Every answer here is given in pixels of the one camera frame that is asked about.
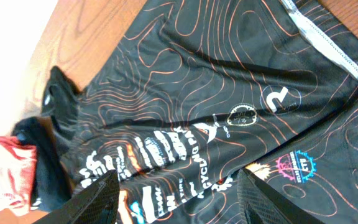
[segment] sponsor logo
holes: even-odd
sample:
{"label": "sponsor logo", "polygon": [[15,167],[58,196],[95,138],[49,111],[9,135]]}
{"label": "sponsor logo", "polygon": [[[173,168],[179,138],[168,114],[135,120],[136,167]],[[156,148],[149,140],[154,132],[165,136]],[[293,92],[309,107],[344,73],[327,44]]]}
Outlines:
{"label": "sponsor logo", "polygon": [[152,223],[156,221],[156,217],[154,214],[154,204],[152,200],[152,187],[146,186],[143,187],[143,199],[142,199],[142,206],[146,216],[146,221],[148,223]]}
{"label": "sponsor logo", "polygon": [[191,153],[192,153],[191,158],[193,159],[193,161],[198,162],[198,164],[200,165],[201,183],[203,184],[203,188],[207,189],[210,186],[212,186],[212,184],[209,181],[208,167],[207,167],[206,160],[200,157],[200,154],[198,153],[198,146],[194,147]]}
{"label": "sponsor logo", "polygon": [[301,105],[301,93],[294,88],[269,85],[262,91],[260,105],[267,113],[286,114]]}
{"label": "sponsor logo", "polygon": [[131,177],[131,172],[126,168],[122,147],[117,147],[118,157],[116,158],[118,179],[125,180]]}
{"label": "sponsor logo", "polygon": [[171,146],[169,145],[168,140],[165,138],[165,136],[161,133],[161,131],[154,131],[155,137],[162,143],[162,145],[165,148],[165,152],[168,155],[168,160],[171,163],[174,163],[176,161],[175,157],[173,156],[173,151],[171,150]]}
{"label": "sponsor logo", "polygon": [[136,137],[135,142],[137,144],[137,147],[139,147],[140,153],[142,154],[142,157],[144,159],[144,162],[146,163],[146,166],[150,169],[153,169],[153,165],[150,161],[149,155],[147,154],[146,150],[143,147],[142,140],[139,137]]}
{"label": "sponsor logo", "polygon": [[146,138],[144,139],[144,144],[146,145],[146,149],[152,155],[155,163],[160,167],[164,166],[165,159],[162,157],[163,153],[161,151],[160,146],[155,142],[155,140],[152,138]]}
{"label": "sponsor logo", "polygon": [[138,224],[145,224],[144,222],[144,218],[142,216],[142,210],[139,207],[139,203],[138,202],[134,202],[131,205],[131,210],[135,213],[136,215],[136,219],[137,219],[137,223]]}
{"label": "sponsor logo", "polygon": [[250,126],[257,122],[258,113],[252,105],[242,103],[230,110],[226,123],[231,126]]}
{"label": "sponsor logo", "polygon": [[169,138],[171,139],[173,148],[179,155],[179,159],[185,161],[187,152],[185,145],[180,141],[178,133],[169,132],[167,133]]}
{"label": "sponsor logo", "polygon": [[313,157],[300,150],[279,157],[276,164],[279,173],[299,184],[308,181],[316,172],[316,163],[313,162]]}
{"label": "sponsor logo", "polygon": [[84,180],[81,181],[81,186],[87,188],[95,180],[105,174],[108,170],[113,170],[114,165],[112,164],[112,157],[105,155],[103,159],[106,164],[103,164],[101,161],[94,161],[93,157],[96,156],[96,151],[93,151],[89,156],[86,157],[86,168],[80,170],[80,174],[84,176]]}
{"label": "sponsor logo", "polygon": [[204,133],[206,133],[208,135],[208,141],[207,143],[211,142],[215,136],[216,136],[216,131],[218,130],[217,126],[210,126],[208,124],[205,123],[197,123],[197,124],[193,124],[194,127],[202,130]]}

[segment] pink gear graphic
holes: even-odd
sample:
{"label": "pink gear graphic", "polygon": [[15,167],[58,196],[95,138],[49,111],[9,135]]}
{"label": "pink gear graphic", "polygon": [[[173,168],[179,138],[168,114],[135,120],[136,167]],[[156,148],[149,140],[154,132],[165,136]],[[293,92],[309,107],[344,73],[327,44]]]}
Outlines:
{"label": "pink gear graphic", "polygon": [[285,170],[290,170],[292,172],[293,167],[290,163],[287,162],[283,162],[281,163],[281,159],[285,156],[281,156],[276,160],[276,168],[278,169],[278,172],[281,173],[284,177],[290,179],[290,180],[295,180],[294,176],[290,176],[289,174],[287,174],[286,172],[284,172]]}

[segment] white trim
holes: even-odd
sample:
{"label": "white trim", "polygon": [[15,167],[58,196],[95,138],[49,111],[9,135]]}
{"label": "white trim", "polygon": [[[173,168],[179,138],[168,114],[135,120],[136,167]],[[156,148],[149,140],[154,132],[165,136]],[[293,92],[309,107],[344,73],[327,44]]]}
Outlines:
{"label": "white trim", "polygon": [[358,81],[358,65],[352,61],[321,29],[306,18],[291,0],[280,0],[299,32],[316,50]]}

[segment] colorful gear logo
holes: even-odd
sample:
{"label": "colorful gear logo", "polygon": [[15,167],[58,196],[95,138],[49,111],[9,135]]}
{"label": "colorful gear logo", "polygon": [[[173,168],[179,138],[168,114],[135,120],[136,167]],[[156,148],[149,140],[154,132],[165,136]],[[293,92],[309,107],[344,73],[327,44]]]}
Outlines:
{"label": "colorful gear logo", "polygon": [[290,179],[291,181],[293,181],[293,180],[295,180],[295,177],[294,177],[294,176],[291,176],[291,175],[289,175],[289,174],[287,174],[287,173],[285,172],[285,170],[289,170],[290,172],[293,172],[293,171],[292,171],[292,170],[293,170],[293,167],[292,167],[292,165],[291,165],[291,163],[290,163],[289,158],[288,158],[288,161],[287,161],[289,164],[287,164],[286,162],[281,162],[281,160],[282,160],[284,157],[286,157],[286,156],[288,157],[288,155],[285,155],[285,156],[279,157],[279,158],[276,160],[276,163],[277,163],[276,167],[277,167],[277,169],[278,169],[278,172],[281,173],[281,174],[283,175],[283,177],[286,177],[286,178]]}
{"label": "colorful gear logo", "polygon": [[314,177],[314,172],[316,172],[316,163],[313,162],[313,157],[309,156],[307,152],[301,152],[300,150],[295,151],[296,154],[302,155],[304,158],[309,160],[310,162],[310,173],[304,177],[302,177],[303,182],[309,180],[310,177]]}

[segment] black garment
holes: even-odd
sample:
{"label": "black garment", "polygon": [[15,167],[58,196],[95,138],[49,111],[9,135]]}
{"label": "black garment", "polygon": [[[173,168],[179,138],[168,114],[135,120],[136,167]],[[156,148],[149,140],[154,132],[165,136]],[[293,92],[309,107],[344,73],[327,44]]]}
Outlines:
{"label": "black garment", "polygon": [[[358,65],[332,14],[296,5]],[[322,222],[358,223],[358,82],[279,1],[149,1],[68,106],[60,159],[81,187],[117,170],[118,223],[239,222],[244,166]]]}
{"label": "black garment", "polygon": [[237,193],[243,223],[322,223],[247,169],[239,172]]}
{"label": "black garment", "polygon": [[17,136],[23,145],[37,147],[32,210],[51,212],[60,208],[71,198],[70,190],[46,130],[37,118],[28,118],[15,125],[12,135]]}
{"label": "black garment", "polygon": [[68,151],[75,133],[73,127],[77,122],[78,112],[75,107],[76,92],[74,83],[67,79],[59,68],[53,67],[44,91],[41,115],[50,116],[52,119],[58,156]]}
{"label": "black garment", "polygon": [[118,196],[117,172],[110,170],[62,208],[49,213],[36,223],[115,223]]}

